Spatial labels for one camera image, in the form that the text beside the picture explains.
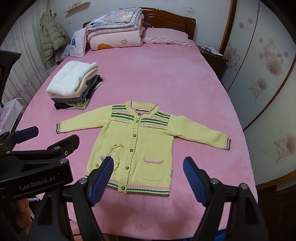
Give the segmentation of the orange gloved left hand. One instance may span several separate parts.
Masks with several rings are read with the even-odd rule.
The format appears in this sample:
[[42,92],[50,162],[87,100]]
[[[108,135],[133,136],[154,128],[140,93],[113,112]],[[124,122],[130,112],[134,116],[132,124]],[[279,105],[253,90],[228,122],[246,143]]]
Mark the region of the orange gloved left hand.
[[30,231],[32,225],[30,207],[29,207],[29,199],[21,199],[16,203],[18,214],[16,216],[16,224],[20,228],[25,228],[27,232]]

